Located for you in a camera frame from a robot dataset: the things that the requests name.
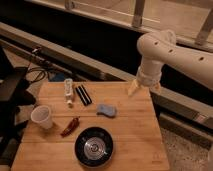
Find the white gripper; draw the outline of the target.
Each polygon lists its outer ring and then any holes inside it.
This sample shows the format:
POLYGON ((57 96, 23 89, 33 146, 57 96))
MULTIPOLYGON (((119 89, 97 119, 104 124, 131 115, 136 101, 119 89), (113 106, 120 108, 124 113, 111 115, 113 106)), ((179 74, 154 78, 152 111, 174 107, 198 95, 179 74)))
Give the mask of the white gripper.
POLYGON ((144 87, 149 87, 153 89, 153 92, 160 95, 161 94, 161 84, 160 84, 161 75, 148 75, 142 71, 142 68, 139 67, 136 79, 131 83, 131 86, 128 89, 128 95, 132 96, 139 88, 140 85, 144 87))

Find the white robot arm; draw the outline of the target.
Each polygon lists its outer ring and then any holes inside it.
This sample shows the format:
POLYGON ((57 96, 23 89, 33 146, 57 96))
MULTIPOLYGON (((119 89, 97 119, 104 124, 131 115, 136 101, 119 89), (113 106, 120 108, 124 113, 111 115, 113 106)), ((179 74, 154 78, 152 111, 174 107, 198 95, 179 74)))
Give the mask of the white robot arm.
POLYGON ((136 77, 128 89, 129 96, 142 87, 149 87, 160 93, 164 64, 213 91, 213 53, 177 46, 176 34, 172 30, 140 36, 137 50, 142 59, 136 77))

